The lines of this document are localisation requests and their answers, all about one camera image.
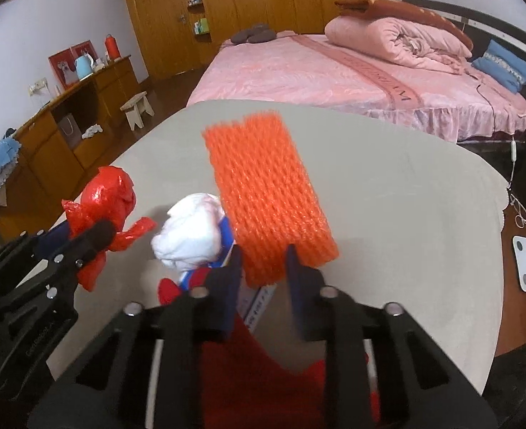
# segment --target wooden wardrobe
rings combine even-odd
[[[266,22],[275,31],[323,33],[338,14],[335,0],[126,0],[151,80],[207,65],[223,41],[241,29]],[[193,23],[207,18],[210,33],[193,34]]]

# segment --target small stool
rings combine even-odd
[[[149,104],[148,98],[146,97],[147,92],[141,92],[134,95],[130,98],[125,104],[120,108],[126,113],[126,119],[128,119],[128,124],[130,129],[134,129],[136,124],[141,129],[144,127],[142,122],[142,113],[145,111],[150,116],[153,116],[155,113],[152,110],[151,105]]]

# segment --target bottle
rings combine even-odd
[[[118,50],[118,44],[116,43],[116,39],[112,37],[112,35],[108,34],[104,44],[106,45],[106,50],[108,51],[108,56],[110,57],[110,59],[115,60],[122,57],[120,54],[120,50]]]

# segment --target gray slippers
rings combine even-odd
[[[231,42],[235,45],[241,43],[261,43],[276,39],[276,32],[269,28],[268,24],[255,24],[250,29],[244,29],[231,37]]]

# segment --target round table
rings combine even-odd
[[[321,268],[356,301],[402,303],[481,392],[501,322],[500,232],[507,184],[480,157],[402,126],[323,108],[217,100],[179,111],[113,164],[131,176],[137,205],[127,225],[190,193],[218,194],[201,132],[254,111],[279,111],[318,194],[340,256]],[[91,294],[76,292],[79,320],[48,363],[58,376],[123,305],[158,305],[161,278],[152,233],[108,253]],[[294,371],[322,358],[299,340],[288,291],[279,283],[255,331],[269,355]]]

